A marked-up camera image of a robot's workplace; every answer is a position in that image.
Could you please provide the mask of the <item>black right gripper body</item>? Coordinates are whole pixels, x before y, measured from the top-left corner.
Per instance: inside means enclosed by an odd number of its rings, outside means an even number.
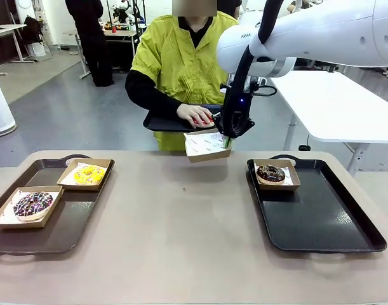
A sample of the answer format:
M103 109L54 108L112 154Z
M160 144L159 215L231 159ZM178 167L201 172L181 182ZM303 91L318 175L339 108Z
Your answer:
M253 98L250 85L244 85L242 90L239 90L239 86L233 86L236 88L237 95L234 97L237 105L235 106L233 121L248 121L250 119L250 107Z

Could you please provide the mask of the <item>person right hand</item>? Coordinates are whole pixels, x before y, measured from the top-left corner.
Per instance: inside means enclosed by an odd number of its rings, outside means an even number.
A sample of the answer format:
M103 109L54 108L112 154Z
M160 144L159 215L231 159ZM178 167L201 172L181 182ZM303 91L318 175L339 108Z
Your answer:
M177 116L186 120L193 128L208 128L214 125L212 113L199 105L181 104Z

